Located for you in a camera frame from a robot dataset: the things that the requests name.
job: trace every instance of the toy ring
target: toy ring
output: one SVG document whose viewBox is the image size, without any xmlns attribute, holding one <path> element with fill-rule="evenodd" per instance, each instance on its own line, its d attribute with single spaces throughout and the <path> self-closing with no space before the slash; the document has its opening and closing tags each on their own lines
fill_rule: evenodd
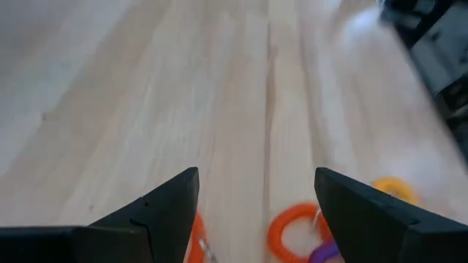
<svg viewBox="0 0 468 263">
<path fill-rule="evenodd" d="M 374 182 L 374 187 L 411 205 L 419 205 L 415 191 L 402 179 L 394 177 L 381 178 Z"/>
<path fill-rule="evenodd" d="M 190 240 L 192 241 L 192 245 L 190 247 L 188 263 L 203 263 L 205 256 L 209 262 L 218 262 L 206 241 L 205 227 L 203 226 L 202 217 L 198 213 L 195 215 Z"/>
<path fill-rule="evenodd" d="M 203 226 L 201 216 L 197 213 L 193 222 L 192 236 L 190 237 L 192 245 L 190 246 L 188 263 L 203 263 L 205 254 L 203 253 L 203 249 L 200 246 L 200 240 L 204 239 L 206 239 L 205 227 Z"/>
<path fill-rule="evenodd" d="M 336 243 L 334 241 L 328 242 L 314 249 L 309 257 L 309 263 L 324 263 L 338 255 L 339 249 Z"/>
<path fill-rule="evenodd" d="M 317 226 L 320 233 L 320 237 L 324 242 L 332 241 L 333 237 L 328 229 L 327 222 L 323 218 L 322 214 L 318 214 L 318 206 L 312 203 L 301 203 L 295 205 L 284 212 L 280 213 L 271 222 L 270 228 L 268 229 L 268 247 L 271 252 L 285 263 L 308 263 L 308 257 L 300 257 L 295 255 L 289 249 L 284 247 L 282 242 L 283 231 L 288 224 L 294 220 L 302 217 L 317 218 Z"/>
</svg>

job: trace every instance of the black object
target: black object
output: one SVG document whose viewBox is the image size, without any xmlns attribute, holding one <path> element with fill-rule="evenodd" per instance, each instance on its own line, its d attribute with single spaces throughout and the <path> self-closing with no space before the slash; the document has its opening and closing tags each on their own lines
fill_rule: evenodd
<svg viewBox="0 0 468 263">
<path fill-rule="evenodd" d="M 414 15 L 420 18 L 420 23 L 416 28 L 406 28 L 398 24 L 394 25 L 402 42 L 408 49 L 411 49 L 457 0 L 434 0 L 434 7 L 432 11 L 427 14 L 412 11 L 416 2 L 415 0 L 385 1 L 386 9 L 395 10 L 403 15 Z"/>
<path fill-rule="evenodd" d="M 463 75 L 440 91 L 448 109 L 455 112 L 468 104 L 468 77 Z"/>
<path fill-rule="evenodd" d="M 0 262 L 182 262 L 198 189 L 193 167 L 90 226 L 0 228 Z"/>
<path fill-rule="evenodd" d="M 327 168 L 315 191 L 346 263 L 468 262 L 466 225 Z"/>
</svg>

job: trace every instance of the wooden floor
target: wooden floor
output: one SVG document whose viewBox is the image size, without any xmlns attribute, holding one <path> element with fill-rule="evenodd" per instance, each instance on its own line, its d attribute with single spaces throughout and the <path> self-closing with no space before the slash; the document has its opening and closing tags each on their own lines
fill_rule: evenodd
<svg viewBox="0 0 468 263">
<path fill-rule="evenodd" d="M 468 223 L 465 164 L 372 0 L 2 4 L 2 226 L 90 224 L 190 166 L 220 262 L 275 262 L 265 230 L 317 166 Z"/>
</svg>

